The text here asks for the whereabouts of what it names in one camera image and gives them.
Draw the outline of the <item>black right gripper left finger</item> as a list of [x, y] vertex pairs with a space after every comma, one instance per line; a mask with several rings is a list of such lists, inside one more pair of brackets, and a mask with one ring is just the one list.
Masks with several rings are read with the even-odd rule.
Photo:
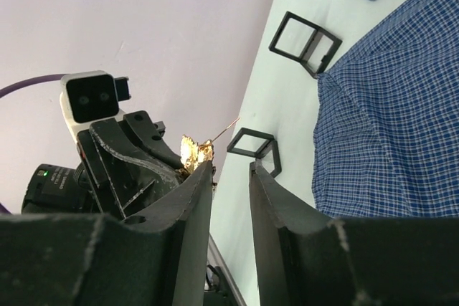
[[212, 208], [210, 162], [149, 207], [1, 218], [3, 305], [201, 305]]

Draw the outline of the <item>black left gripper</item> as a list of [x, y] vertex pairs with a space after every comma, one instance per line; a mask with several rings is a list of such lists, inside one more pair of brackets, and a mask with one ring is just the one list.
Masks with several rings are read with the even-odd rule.
[[95, 210], [126, 219], [184, 182], [180, 157], [163, 139], [166, 126], [139, 110], [91, 123], [77, 134]]

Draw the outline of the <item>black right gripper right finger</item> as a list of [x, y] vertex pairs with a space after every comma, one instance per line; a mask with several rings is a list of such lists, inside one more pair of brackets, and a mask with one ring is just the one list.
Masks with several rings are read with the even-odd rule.
[[262, 305], [456, 305], [456, 218], [332, 219], [250, 166]]

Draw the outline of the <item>gold leaf brooch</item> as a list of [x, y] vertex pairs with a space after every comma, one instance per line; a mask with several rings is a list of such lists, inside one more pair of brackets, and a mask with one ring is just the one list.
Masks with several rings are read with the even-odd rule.
[[182, 135], [180, 144], [180, 161], [182, 168], [180, 171], [192, 174], [201, 164], [212, 161], [214, 158], [214, 142], [234, 126], [240, 118], [233, 120], [221, 133], [213, 139], [198, 143], [193, 138]]

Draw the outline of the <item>blue checked shirt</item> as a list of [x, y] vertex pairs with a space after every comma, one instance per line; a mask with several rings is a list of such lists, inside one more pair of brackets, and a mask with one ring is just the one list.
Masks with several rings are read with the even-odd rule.
[[319, 76], [318, 101], [320, 212], [458, 215], [458, 0], [406, 0]]

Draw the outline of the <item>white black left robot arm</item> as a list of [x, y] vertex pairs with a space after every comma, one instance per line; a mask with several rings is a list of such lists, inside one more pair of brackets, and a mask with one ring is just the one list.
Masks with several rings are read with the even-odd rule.
[[148, 113], [90, 124], [77, 134], [77, 168], [41, 164], [32, 174], [22, 213], [106, 213], [125, 220], [183, 183], [181, 158], [165, 126]]

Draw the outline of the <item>black open box lower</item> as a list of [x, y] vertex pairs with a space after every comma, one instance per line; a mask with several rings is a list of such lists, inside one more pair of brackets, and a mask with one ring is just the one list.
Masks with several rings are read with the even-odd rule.
[[227, 153], [252, 158], [258, 163], [267, 163], [271, 158], [270, 175], [275, 178], [282, 172], [278, 142], [272, 134], [240, 128], [229, 142]]

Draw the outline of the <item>black open box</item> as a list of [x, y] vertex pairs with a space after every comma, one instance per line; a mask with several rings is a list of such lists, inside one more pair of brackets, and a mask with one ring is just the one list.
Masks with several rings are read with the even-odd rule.
[[341, 44], [342, 40], [335, 34], [287, 11], [268, 49], [298, 63], [316, 79], [329, 66]]
[[227, 153], [252, 158], [258, 163], [267, 163], [271, 158], [270, 175], [275, 178], [282, 172], [278, 142], [272, 134], [240, 128], [229, 142]]

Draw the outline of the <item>black open box upper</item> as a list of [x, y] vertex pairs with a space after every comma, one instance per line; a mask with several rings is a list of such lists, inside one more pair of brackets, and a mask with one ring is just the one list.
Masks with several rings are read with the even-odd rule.
[[329, 66], [341, 44], [342, 40], [335, 34], [287, 11], [268, 49], [298, 63], [316, 79]]

